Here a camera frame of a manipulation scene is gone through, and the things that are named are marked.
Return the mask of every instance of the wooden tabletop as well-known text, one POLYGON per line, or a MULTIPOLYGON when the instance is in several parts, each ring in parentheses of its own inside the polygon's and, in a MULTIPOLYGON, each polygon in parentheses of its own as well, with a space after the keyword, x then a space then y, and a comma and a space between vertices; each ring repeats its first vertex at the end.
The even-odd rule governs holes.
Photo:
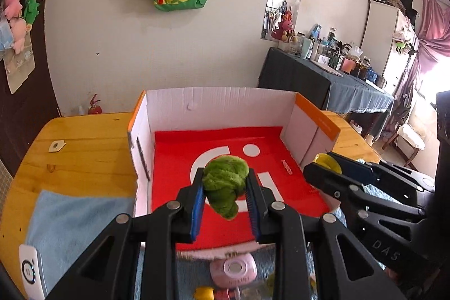
MULTIPOLYGON (((352 159, 378 162, 373 149, 340 116, 325 114, 341 129, 334 151, 352 159)), ((131 113, 63 117, 51 120, 32 143, 6 197, 0 223, 0 260, 25 294, 19 267, 19 245, 41 190, 69 196, 133 197, 136 190, 128 149, 131 113), (64 140, 58 153, 51 142, 64 140)))

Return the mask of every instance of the white device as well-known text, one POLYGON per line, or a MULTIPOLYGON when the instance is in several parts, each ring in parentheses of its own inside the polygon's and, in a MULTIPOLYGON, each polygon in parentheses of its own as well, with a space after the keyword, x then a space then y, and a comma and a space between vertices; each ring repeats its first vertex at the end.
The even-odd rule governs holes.
POLYGON ((19 246, 20 272, 23 287, 30 300, 44 300, 47 296, 46 283, 42 272, 42 260, 35 247, 19 246))

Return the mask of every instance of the green plush toy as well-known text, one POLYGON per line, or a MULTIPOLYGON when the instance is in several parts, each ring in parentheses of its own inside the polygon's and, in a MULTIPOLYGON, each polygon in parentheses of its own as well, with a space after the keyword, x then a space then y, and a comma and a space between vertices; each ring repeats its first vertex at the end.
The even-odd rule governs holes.
POLYGON ((40 3, 36 2, 36 0, 26 0, 23 17, 26 20, 27 24, 33 24, 34 20, 39 14, 39 11, 37 10, 39 5, 40 3))
POLYGON ((238 214, 236 199, 245 192, 248 164, 233 155, 222 155, 210 161, 203 170, 203 188, 210 206, 227 220, 238 214))

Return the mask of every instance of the white wall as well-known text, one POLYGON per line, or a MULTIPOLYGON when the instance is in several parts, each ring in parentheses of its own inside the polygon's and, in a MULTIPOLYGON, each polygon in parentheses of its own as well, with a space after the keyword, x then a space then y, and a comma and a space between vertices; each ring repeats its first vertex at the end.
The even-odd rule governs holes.
MULTIPOLYGON (((268 48, 260 40, 267 0, 208 0, 164 13, 152 0, 47 0, 50 75, 64 115, 98 93, 105 112, 132 110, 140 91, 256 86, 268 48)), ((368 0, 302 0, 303 30, 361 41, 368 0)))

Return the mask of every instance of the chair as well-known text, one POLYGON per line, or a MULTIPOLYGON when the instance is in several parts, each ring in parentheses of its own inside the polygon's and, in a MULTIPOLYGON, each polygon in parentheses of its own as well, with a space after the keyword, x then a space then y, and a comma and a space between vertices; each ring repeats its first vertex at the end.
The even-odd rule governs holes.
POLYGON ((413 159, 416 157, 417 153, 419 153, 420 150, 425 149, 425 143, 419 136, 419 134, 417 134, 417 132, 415 132, 410 125, 404 123, 403 125, 397 128, 397 130, 392 134, 389 140, 383 145, 382 149, 384 150, 390 143, 392 143, 399 136, 403 138, 403 140, 405 140, 408 143, 408 145, 414 149, 413 154, 404 164, 404 167, 407 167, 409 163, 411 163, 413 159))

